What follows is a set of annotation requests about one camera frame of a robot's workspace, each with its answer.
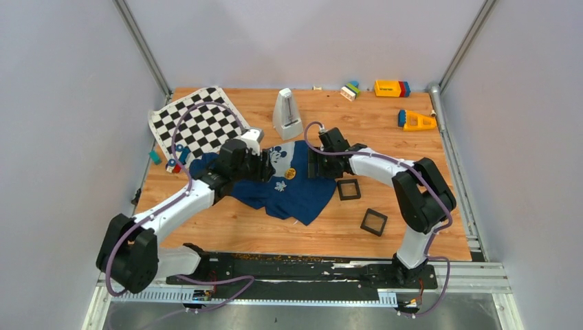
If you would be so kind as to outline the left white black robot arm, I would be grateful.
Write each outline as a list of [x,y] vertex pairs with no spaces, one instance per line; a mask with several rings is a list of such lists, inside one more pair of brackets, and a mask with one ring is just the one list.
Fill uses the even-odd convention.
[[210,277],[210,265],[197,251],[181,246],[163,252],[160,243],[186,220],[217,204],[241,181],[268,182],[275,173],[268,149],[250,142],[228,140],[216,159],[174,195],[147,211],[128,217],[114,216],[96,258],[112,296],[139,293],[159,277],[184,274],[194,284]]

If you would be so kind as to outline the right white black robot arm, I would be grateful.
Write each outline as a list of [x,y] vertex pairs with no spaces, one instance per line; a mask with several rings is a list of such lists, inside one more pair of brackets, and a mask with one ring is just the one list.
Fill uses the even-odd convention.
[[419,280],[428,250],[438,231],[452,223],[457,201],[437,165],[424,157],[416,162],[350,145],[336,127],[319,130],[319,147],[309,146],[310,177],[341,178],[351,174],[372,178],[395,191],[406,232],[393,256],[392,275],[402,287]]

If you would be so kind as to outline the yellow round brooch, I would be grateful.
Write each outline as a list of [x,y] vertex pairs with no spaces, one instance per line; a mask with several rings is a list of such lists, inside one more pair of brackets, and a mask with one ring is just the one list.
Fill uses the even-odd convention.
[[296,176],[296,169],[295,168],[288,168],[285,171],[285,179],[291,180],[291,179],[295,178],[295,176]]

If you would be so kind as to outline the blue cartoon print shirt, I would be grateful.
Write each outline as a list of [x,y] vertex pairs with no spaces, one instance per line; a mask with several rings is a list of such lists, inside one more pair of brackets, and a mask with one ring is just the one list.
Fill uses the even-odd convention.
[[[230,196],[254,209],[264,208],[267,215],[279,219],[295,218],[308,226],[329,203],[336,189],[336,181],[329,178],[307,177],[308,146],[299,140],[268,148],[269,159],[276,170],[267,182],[238,180],[233,183]],[[190,163],[192,178],[210,171],[211,163],[219,153],[205,153]],[[296,169],[295,178],[285,179],[288,168]]]

